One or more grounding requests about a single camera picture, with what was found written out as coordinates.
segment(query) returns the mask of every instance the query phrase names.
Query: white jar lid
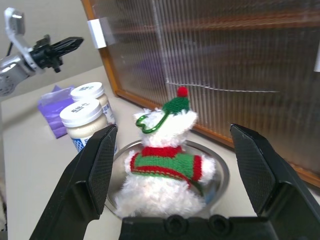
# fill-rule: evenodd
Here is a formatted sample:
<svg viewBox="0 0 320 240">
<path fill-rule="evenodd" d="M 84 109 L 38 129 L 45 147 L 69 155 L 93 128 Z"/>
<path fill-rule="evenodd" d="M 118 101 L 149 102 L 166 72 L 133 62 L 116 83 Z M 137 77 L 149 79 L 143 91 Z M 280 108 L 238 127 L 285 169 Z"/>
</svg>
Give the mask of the white jar lid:
<svg viewBox="0 0 320 240">
<path fill-rule="evenodd" d="M 87 98 L 77 101 L 60 112 L 63 125 L 75 128 L 93 122 L 103 114 L 99 100 Z"/>
<path fill-rule="evenodd" d="M 96 99 L 104 93 L 104 86 L 102 86 L 101 82 L 96 81 L 78 86 L 71 91 L 70 95 L 74 101 L 79 101 L 86 98 Z"/>
</svg>

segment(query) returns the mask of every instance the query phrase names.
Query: orange wooden frame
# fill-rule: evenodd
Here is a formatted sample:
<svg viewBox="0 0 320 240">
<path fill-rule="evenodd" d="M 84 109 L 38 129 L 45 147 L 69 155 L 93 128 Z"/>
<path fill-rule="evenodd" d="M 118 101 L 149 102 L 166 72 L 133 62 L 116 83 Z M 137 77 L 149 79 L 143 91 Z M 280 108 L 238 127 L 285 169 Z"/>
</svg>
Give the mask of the orange wooden frame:
<svg viewBox="0 0 320 240">
<path fill-rule="evenodd" d="M 88 18 L 88 20 L 94 20 L 95 15 L 92 9 L 92 4 L 91 4 L 91 0 L 81 0 L 86 16 Z M 317 25 L 319 25 L 320 22 L 320 17 L 317 17 L 316 20 L 314 20 Z M 117 76 L 117 70 L 115 69 L 112 57 L 109 53 L 108 47 L 104 47 L 104 48 L 100 48 L 99 49 L 99 53 L 106 71 L 106 74 L 109 78 L 109 82 L 111 84 L 113 93 L 118 96 L 118 97 L 122 97 L 125 98 L 133 103 L 136 103 L 142 107 L 145 108 L 150 108 L 150 109 L 154 109 L 156 107 L 160 107 L 157 104 L 152 103 L 151 101 L 148 101 L 147 99 L 144 99 L 140 96 L 137 96 L 135 94 L 132 94 L 130 92 L 127 92 L 125 90 L 122 89 L 120 82 L 118 81 L 118 76 Z M 197 132 L 213 139 L 216 140 L 222 144 L 225 144 L 229 147 L 234 147 L 233 141 L 231 138 L 217 134 L 216 132 L 207 129 L 199 124 L 197 124 L 194 127 L 194 130 L 196 130 Z M 294 168 L 294 170 L 298 173 L 298 175 L 300 176 L 300 178 L 304 181 L 306 181 L 307 183 L 310 183 L 314 186 L 317 186 L 320 188 L 320 175 L 315 174 L 313 172 L 310 172 L 306 169 L 303 169 L 293 163 L 290 163 L 290 165 Z"/>
</svg>

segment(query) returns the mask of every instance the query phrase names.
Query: gray robotic arm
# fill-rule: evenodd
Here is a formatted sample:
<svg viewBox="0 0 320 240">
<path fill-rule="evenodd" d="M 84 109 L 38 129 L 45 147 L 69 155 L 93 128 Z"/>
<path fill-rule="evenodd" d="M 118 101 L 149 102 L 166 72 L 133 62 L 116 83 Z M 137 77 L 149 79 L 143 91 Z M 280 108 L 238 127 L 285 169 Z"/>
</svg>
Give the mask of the gray robotic arm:
<svg viewBox="0 0 320 240">
<path fill-rule="evenodd" d="M 24 39 L 24 14 L 12 7 L 4 11 L 5 32 L 19 53 L 0 59 L 0 97 L 11 94 L 23 80 L 42 74 L 45 68 L 60 72 L 61 57 L 76 50 L 83 42 L 82 37 L 68 37 L 50 45 L 49 35 L 30 47 Z"/>
</svg>

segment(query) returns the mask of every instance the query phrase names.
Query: robotic arm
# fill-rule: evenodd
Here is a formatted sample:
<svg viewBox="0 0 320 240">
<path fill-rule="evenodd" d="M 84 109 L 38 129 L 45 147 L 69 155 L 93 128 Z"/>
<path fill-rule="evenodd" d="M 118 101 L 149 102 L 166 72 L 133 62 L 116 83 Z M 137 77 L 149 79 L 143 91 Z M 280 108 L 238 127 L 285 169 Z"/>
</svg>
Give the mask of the robotic arm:
<svg viewBox="0 0 320 240">
<path fill-rule="evenodd" d="M 61 57 L 76 50 L 84 41 L 82 37 L 68 37 L 50 45 L 50 36 L 30 47 L 24 39 L 25 19 L 22 12 L 12 7 L 4 11 L 5 32 L 19 53 L 0 59 L 0 97 L 11 94 L 23 80 L 53 68 L 59 73 Z"/>
<path fill-rule="evenodd" d="M 294 169 L 258 132 L 230 129 L 257 217 L 126 217 L 119 240 L 320 240 L 320 206 Z M 97 131 L 63 172 L 30 240 L 82 240 L 103 212 L 117 127 Z"/>
</svg>

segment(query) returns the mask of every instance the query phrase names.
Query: cabinet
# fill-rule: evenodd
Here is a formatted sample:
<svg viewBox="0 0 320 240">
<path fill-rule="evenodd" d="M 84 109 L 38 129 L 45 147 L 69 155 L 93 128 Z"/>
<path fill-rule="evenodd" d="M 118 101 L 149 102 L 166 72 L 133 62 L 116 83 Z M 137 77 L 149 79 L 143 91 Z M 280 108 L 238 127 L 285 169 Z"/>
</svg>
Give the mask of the cabinet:
<svg viewBox="0 0 320 240">
<path fill-rule="evenodd" d="M 320 0 L 82 0 L 100 19 L 113 91 L 147 108 L 187 86 L 195 130 L 264 135 L 320 187 Z"/>
</svg>

